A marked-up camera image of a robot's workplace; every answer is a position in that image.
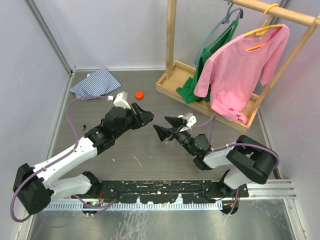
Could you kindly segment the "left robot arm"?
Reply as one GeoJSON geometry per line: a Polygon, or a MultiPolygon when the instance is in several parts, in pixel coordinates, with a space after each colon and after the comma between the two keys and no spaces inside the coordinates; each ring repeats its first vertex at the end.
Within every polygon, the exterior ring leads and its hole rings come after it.
{"type": "Polygon", "coordinates": [[[143,110],[135,102],[128,108],[112,107],[99,125],[91,128],[68,149],[34,166],[21,165],[13,185],[13,198],[19,199],[29,215],[34,215],[54,200],[73,195],[97,197],[102,183],[90,171],[73,178],[61,177],[111,148],[125,132],[144,127],[153,118],[152,112],[143,110]]]}

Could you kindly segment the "wooden clothes rack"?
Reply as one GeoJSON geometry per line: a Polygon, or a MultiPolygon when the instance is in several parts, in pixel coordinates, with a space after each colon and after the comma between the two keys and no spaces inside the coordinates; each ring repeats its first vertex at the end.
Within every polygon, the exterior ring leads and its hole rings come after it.
{"type": "MultiPolygon", "coordinates": [[[[216,119],[236,130],[246,133],[251,127],[252,122],[258,112],[258,109],[269,94],[271,89],[274,87],[276,82],[280,79],[282,74],[288,68],[290,63],[294,60],[297,54],[300,52],[302,47],[306,44],[312,34],[320,25],[319,16],[311,16],[303,14],[297,11],[289,10],[283,7],[268,4],[259,0],[231,0],[232,4],[236,4],[241,7],[245,7],[257,12],[266,13],[270,16],[291,21],[300,25],[307,26],[307,30],[291,51],[290,55],[286,58],[283,64],[276,71],[272,81],[264,88],[261,95],[253,93],[250,97],[249,102],[242,111],[247,118],[247,124],[242,124],[238,121],[228,121],[220,115],[216,116],[216,119]]],[[[188,64],[173,60],[174,55],[174,41],[175,41],[175,25],[176,25],[176,8],[177,1],[169,0],[167,8],[167,38],[166,38],[166,70],[165,73],[159,78],[155,84],[155,89],[183,104],[186,102],[176,92],[178,87],[181,87],[185,81],[193,76],[196,69],[188,64]]]]}

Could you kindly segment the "orange earbud charging case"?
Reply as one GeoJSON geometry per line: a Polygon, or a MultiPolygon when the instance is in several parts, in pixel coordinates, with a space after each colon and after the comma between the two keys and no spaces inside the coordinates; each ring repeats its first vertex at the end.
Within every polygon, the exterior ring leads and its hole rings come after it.
{"type": "Polygon", "coordinates": [[[144,93],[143,93],[142,91],[137,91],[137,92],[135,93],[135,98],[136,98],[137,100],[143,99],[143,98],[144,98],[144,93]]]}

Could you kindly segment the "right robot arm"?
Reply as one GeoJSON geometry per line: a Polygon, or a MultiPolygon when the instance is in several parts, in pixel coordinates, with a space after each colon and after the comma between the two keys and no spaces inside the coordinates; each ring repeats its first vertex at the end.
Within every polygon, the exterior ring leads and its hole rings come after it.
{"type": "Polygon", "coordinates": [[[176,140],[193,157],[194,164],[200,170],[234,166],[220,179],[219,191],[225,197],[231,197],[240,186],[250,182],[264,185],[280,163],[277,153],[246,135],[241,135],[231,144],[212,148],[205,134],[193,137],[188,132],[197,122],[192,113],[178,117],[165,116],[165,120],[171,125],[170,128],[153,126],[159,139],[176,140]]]}

